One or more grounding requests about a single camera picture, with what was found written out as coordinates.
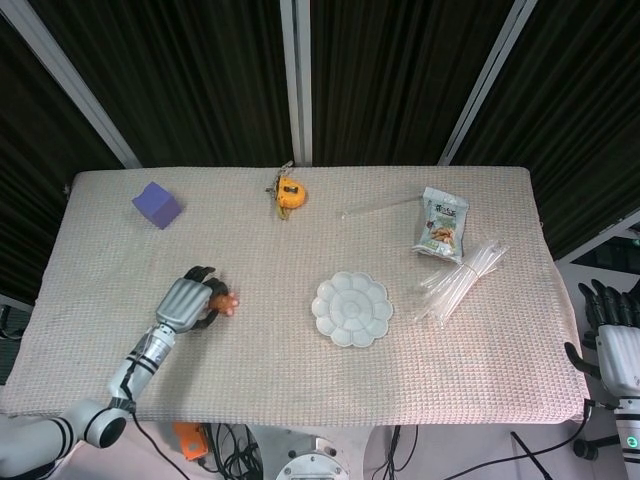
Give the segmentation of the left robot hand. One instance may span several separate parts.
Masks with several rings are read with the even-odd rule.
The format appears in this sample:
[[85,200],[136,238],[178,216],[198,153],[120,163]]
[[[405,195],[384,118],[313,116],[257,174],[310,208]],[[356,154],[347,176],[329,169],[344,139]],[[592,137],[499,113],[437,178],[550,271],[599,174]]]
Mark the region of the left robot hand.
[[207,329],[220,315],[233,315],[237,296],[215,272],[214,267],[195,266],[176,280],[156,309],[156,321],[186,333]]

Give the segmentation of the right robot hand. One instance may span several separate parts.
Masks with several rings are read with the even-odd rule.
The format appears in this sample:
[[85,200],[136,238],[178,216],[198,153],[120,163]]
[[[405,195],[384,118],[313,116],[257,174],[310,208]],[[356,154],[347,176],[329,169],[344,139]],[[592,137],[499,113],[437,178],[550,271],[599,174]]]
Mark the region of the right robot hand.
[[580,283],[590,329],[581,343],[596,352],[596,364],[585,361],[574,344],[565,353],[579,372],[601,382],[623,410],[639,409],[639,287],[620,292],[593,279]]

